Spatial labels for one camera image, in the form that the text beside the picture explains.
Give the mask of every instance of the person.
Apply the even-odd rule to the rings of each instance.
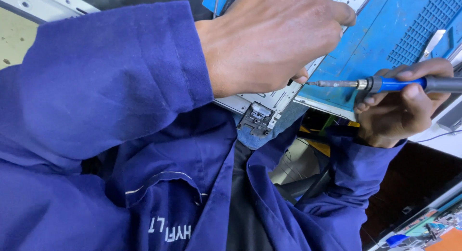
[[[300,119],[251,151],[212,104],[304,83],[354,22],[331,0],[237,0],[196,23],[176,1],[39,26],[0,71],[0,249],[360,250],[368,198],[447,94],[408,85],[360,102],[359,129],[329,131],[332,184],[295,206],[267,172]],[[444,59],[378,74],[453,75]],[[98,176],[81,174],[94,157]]]

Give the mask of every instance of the soldering iron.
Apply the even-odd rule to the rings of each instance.
[[[462,93],[462,77],[425,76],[413,81],[399,81],[396,78],[371,76],[357,81],[316,81],[307,82],[310,86],[356,88],[369,93],[401,91],[409,84],[419,84],[426,93]]]

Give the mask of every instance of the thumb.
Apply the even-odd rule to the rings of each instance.
[[[300,71],[292,77],[292,80],[299,83],[304,84],[308,81],[308,71],[305,67],[303,67]]]
[[[403,128],[412,133],[423,132],[431,126],[432,102],[418,84],[409,84],[401,91],[406,112]]]

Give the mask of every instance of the white stitching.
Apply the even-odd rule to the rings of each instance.
[[[186,177],[188,177],[189,179],[191,179],[191,180],[193,179],[193,178],[189,177],[186,173],[184,173],[184,172],[179,172],[179,171],[163,171],[163,172],[159,172],[158,174],[152,176],[151,178],[153,178],[153,177],[155,177],[155,176],[157,176],[157,175],[159,175],[159,174],[161,174],[161,173],[181,173],[181,174],[186,175]],[[135,192],[139,191],[139,190],[140,190],[141,188],[143,188],[143,187],[144,187],[144,185],[141,186],[139,189],[131,190],[131,191],[126,191],[126,192],[125,192],[125,195],[131,194],[131,193],[135,193]]]

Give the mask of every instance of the blue work coat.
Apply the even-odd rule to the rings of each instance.
[[[0,71],[0,250],[225,250],[237,133],[212,100],[188,2],[39,26],[23,63]],[[335,132],[332,185],[291,206],[267,173],[298,126],[247,163],[271,245],[361,250],[367,199],[401,146]],[[80,175],[96,155],[101,175]]]

